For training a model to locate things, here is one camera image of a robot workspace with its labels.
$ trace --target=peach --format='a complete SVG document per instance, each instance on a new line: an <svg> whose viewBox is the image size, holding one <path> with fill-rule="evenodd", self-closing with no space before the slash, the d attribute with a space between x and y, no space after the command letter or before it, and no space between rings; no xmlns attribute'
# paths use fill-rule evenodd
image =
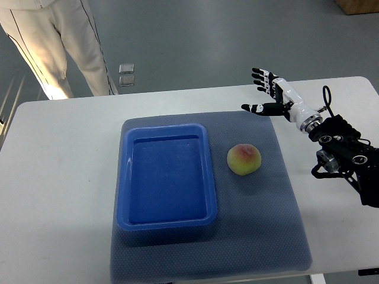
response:
<svg viewBox="0 0 379 284"><path fill-rule="evenodd" d="M237 175L244 176L259 169L262 157L259 150L251 144L238 144L229 150L227 165Z"/></svg>

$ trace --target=metal bracket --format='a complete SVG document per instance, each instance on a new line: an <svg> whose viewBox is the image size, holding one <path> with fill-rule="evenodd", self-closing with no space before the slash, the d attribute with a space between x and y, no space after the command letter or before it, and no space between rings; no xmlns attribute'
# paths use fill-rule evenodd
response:
<svg viewBox="0 0 379 284"><path fill-rule="evenodd" d="M119 87L133 86L134 85L134 75L120 76Z"/></svg>
<svg viewBox="0 0 379 284"><path fill-rule="evenodd" d="M312 284L326 284L324 274L312 274L309 277Z"/></svg>
<svg viewBox="0 0 379 284"><path fill-rule="evenodd" d="M120 65L118 69L119 74L133 73L134 72L134 63L124 63Z"/></svg>

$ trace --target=gray floor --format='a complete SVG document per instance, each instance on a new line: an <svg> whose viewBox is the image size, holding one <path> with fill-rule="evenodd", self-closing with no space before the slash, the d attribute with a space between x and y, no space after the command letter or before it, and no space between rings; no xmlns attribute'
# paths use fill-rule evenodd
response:
<svg viewBox="0 0 379 284"><path fill-rule="evenodd" d="M346 16L334 0L90 2L114 81L119 64L135 64L135 85L119 93L246 85L252 83L252 67L289 81L363 76L379 92L379 14ZM2 30L0 50L1 147L16 107L46 97ZM76 96L91 96L70 58L68 78ZM378 276L358 277L357 272L325 278L327 284L379 282Z"/></svg>

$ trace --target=person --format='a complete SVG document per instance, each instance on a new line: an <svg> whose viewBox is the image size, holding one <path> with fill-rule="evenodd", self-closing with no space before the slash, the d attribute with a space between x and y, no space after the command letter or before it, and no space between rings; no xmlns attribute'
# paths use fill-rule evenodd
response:
<svg viewBox="0 0 379 284"><path fill-rule="evenodd" d="M73 98L65 50L94 96L118 94L87 0L0 0L0 24L49 99Z"/></svg>

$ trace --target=white table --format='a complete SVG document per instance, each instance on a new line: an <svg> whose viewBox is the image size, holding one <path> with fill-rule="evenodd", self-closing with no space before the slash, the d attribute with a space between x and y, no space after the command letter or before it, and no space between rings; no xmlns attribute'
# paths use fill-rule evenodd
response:
<svg viewBox="0 0 379 284"><path fill-rule="evenodd" d="M314 109L323 105L322 86L328 85L334 113L379 147L379 97L365 78L291 84ZM0 283L110 282L118 147L125 120L237 111L242 104L270 101L246 85L22 104L0 152ZM315 179L310 170L320 146L285 118L273 117L272 122L313 264L306 272L251 278L378 267L379 209L362 206L343 179Z"/></svg>

